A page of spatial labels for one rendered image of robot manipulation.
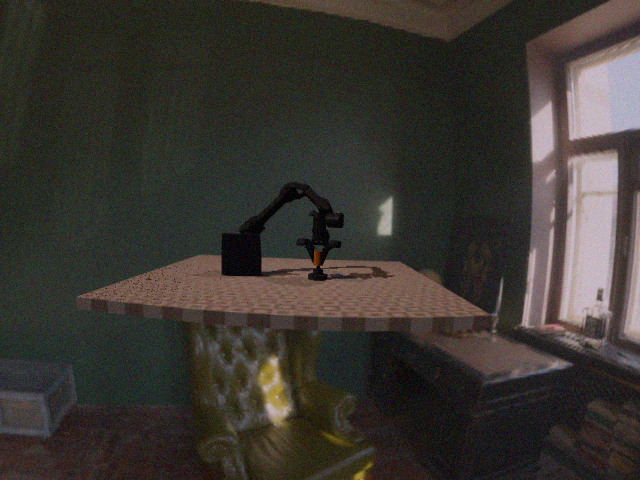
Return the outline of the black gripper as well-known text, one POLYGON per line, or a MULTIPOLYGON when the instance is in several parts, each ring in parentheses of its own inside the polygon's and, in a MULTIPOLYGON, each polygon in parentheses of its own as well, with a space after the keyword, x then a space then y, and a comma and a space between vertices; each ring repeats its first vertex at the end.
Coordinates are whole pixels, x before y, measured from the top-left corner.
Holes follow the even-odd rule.
POLYGON ((331 240, 329 242, 326 242, 326 232, 327 232, 326 227, 313 227, 312 232, 313 232, 313 235, 312 235, 311 241, 309 239, 301 238, 297 240, 296 245, 300 245, 300 246, 305 245, 304 248, 307 249, 311 257, 312 263, 314 259, 314 249, 315 249, 315 246, 313 245, 325 246, 325 248, 322 248, 322 264, 323 264, 329 250, 333 248, 340 248, 341 241, 331 240), (323 242, 323 243, 320 243, 320 242, 323 242))

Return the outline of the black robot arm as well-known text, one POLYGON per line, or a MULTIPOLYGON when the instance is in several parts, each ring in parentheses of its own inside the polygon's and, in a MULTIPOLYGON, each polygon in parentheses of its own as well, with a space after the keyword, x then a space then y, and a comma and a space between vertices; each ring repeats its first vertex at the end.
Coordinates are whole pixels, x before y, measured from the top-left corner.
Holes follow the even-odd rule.
POLYGON ((278 198, 273 200, 260 214, 252 216, 239 228, 241 234, 261 234, 266 228, 265 223, 286 202, 307 196, 317 207, 319 212, 312 211, 313 227, 342 228, 344 223, 343 213, 333 213, 333 209, 327 199, 320 197, 309 185, 296 182, 286 183, 278 198), (302 189, 302 193, 297 190, 302 189))

